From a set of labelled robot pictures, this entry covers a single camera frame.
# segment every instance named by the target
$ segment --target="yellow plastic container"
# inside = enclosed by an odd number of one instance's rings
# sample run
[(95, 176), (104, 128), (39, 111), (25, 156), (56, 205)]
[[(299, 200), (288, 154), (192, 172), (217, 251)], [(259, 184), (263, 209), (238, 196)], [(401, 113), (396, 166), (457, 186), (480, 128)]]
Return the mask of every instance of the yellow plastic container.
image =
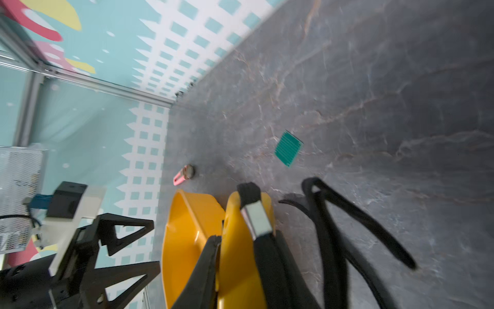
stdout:
[(162, 279), (167, 308), (184, 289), (207, 239), (221, 235), (225, 211), (209, 194), (177, 190), (165, 229)]
[[(271, 198), (263, 192), (261, 201), (275, 230)], [(226, 207), (216, 290), (219, 309), (267, 308), (261, 278), (255, 265), (252, 236), (240, 213), (238, 192), (230, 195)]]

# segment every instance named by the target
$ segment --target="metal mesh box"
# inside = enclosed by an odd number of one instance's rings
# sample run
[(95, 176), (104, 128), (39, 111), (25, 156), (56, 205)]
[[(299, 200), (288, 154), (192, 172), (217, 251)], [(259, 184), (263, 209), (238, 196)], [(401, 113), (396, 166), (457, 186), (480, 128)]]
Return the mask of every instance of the metal mesh box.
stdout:
[[(0, 216), (28, 215), (22, 204), (41, 190), (42, 150), (0, 147)], [(31, 237), (27, 218), (0, 220), (0, 254), (22, 251)]]

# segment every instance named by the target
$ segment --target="metal rail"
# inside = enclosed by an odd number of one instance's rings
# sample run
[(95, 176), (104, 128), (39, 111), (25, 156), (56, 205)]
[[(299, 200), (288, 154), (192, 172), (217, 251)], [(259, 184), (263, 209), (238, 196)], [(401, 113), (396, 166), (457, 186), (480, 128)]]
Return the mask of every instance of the metal rail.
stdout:
[(27, 147), (29, 145), (40, 84), (43, 83), (45, 77), (57, 78), (80, 87), (98, 90), (103, 93), (150, 103), (165, 108), (170, 108), (174, 103), (172, 100), (158, 95), (44, 64), (9, 27), (8, 23), (5, 21), (5, 17), (1, 13), (0, 43), (10, 51), (10, 53), (0, 51), (0, 65), (15, 70), (29, 72), (26, 77), (24, 95), (21, 102), (21, 112), (14, 138), (14, 146)]

